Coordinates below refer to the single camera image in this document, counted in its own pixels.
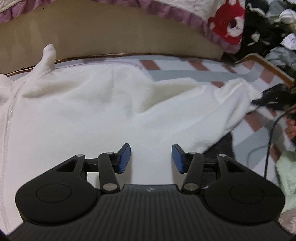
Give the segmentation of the cream fleece zip jacket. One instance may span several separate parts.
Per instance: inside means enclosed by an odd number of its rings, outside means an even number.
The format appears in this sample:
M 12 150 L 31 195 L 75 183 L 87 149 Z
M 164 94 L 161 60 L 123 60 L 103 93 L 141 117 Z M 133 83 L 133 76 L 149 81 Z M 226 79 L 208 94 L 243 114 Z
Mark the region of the cream fleece zip jacket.
M 56 68 L 48 45 L 37 66 L 1 75 L 1 230 L 21 223 L 17 190 L 76 154 L 95 158 L 125 143 L 132 162 L 120 183 L 177 184 L 171 147 L 202 153 L 253 110 L 261 94 L 242 78 L 218 88 L 192 78 L 155 82 L 131 64 Z

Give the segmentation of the pile of dark clothes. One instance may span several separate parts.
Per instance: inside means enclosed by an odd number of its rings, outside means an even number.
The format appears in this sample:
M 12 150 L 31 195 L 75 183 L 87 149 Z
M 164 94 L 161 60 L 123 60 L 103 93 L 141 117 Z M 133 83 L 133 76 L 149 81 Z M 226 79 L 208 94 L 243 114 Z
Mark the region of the pile of dark clothes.
M 222 59 L 238 61 L 256 53 L 295 78 L 295 1 L 246 1 L 241 48 Z

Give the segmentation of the checkered floor rug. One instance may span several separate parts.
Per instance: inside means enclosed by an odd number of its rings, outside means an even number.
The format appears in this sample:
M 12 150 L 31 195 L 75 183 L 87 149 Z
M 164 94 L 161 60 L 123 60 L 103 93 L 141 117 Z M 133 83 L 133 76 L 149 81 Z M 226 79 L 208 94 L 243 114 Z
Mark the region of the checkered floor rug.
M 185 177 L 171 161 L 177 143 L 206 155 L 236 154 L 262 173 L 271 113 L 248 111 L 248 90 L 269 87 L 257 63 L 84 59 L 61 70 L 79 89 L 59 100 L 65 121 L 58 124 L 51 165 L 129 143 L 132 160 L 120 183 L 180 184 Z

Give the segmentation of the light green cloth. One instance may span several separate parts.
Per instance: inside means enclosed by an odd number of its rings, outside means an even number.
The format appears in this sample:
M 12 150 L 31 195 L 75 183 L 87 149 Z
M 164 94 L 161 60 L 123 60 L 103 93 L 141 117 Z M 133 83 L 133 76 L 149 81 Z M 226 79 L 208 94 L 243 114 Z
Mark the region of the light green cloth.
M 295 208 L 295 152 L 282 152 L 276 165 L 280 189 L 285 196 L 282 212 Z

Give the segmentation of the white quilt with red bears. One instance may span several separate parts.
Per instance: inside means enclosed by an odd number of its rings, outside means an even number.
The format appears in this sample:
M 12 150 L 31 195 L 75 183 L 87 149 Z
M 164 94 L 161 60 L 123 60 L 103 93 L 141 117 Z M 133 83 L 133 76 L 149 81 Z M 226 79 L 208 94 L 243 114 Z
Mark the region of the white quilt with red bears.
M 106 1 L 140 8 L 146 13 L 174 20 L 200 31 L 227 53 L 237 53 L 245 21 L 245 1 Z

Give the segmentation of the beige bed base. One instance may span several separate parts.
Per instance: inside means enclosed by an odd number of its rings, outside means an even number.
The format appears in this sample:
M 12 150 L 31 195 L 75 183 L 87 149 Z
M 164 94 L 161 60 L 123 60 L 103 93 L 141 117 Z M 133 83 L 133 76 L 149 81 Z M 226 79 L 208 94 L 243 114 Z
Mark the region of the beige bed base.
M 48 44 L 57 60 L 149 53 L 220 59 L 223 54 L 200 32 L 142 9 L 55 1 L 1 24 L 1 73 L 36 65 Z

